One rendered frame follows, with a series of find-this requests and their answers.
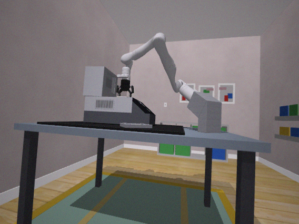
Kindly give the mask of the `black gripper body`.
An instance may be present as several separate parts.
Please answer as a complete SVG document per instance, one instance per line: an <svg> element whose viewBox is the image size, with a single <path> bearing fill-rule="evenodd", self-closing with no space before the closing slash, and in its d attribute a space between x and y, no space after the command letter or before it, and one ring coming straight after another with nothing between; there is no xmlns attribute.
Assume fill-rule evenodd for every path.
<svg viewBox="0 0 299 224"><path fill-rule="evenodd" d="M128 91L125 86L130 89L130 80L127 80L127 79L122 79L121 80L121 86L120 88L122 88L122 86L124 86L124 88L122 89L122 91Z"/></svg>

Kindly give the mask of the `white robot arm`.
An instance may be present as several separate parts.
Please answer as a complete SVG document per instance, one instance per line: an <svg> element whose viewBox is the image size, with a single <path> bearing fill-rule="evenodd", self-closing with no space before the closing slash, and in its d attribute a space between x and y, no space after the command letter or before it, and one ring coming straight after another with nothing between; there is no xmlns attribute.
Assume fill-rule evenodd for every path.
<svg viewBox="0 0 299 224"><path fill-rule="evenodd" d="M161 59L163 67L169 77L173 90L176 93L180 92L180 94L183 97L185 97L188 101L190 101L193 92L197 90L190 88L181 79L175 82L176 66L172 57L169 55L167 51L165 41L166 41L165 35L163 33L157 33L152 39L150 39L147 43L145 43L138 49L134 50L131 53L124 54L121 57L121 62L125 64L126 67L122 68L122 74L117 75L117 78L121 78L121 80L122 79L130 80L131 78L130 73L131 73L133 60L137 60L141 58L151 49L155 48L155 50L157 51Z"/></svg>

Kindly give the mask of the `white real-time pcr machine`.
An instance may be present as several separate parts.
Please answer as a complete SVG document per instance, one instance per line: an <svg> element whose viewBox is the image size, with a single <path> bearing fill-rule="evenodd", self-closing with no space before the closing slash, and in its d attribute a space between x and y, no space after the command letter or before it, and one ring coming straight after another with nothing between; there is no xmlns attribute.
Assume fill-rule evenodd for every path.
<svg viewBox="0 0 299 224"><path fill-rule="evenodd" d="M116 96L117 80L105 66L85 67L83 122L155 125L155 114L142 102Z"/></svg>

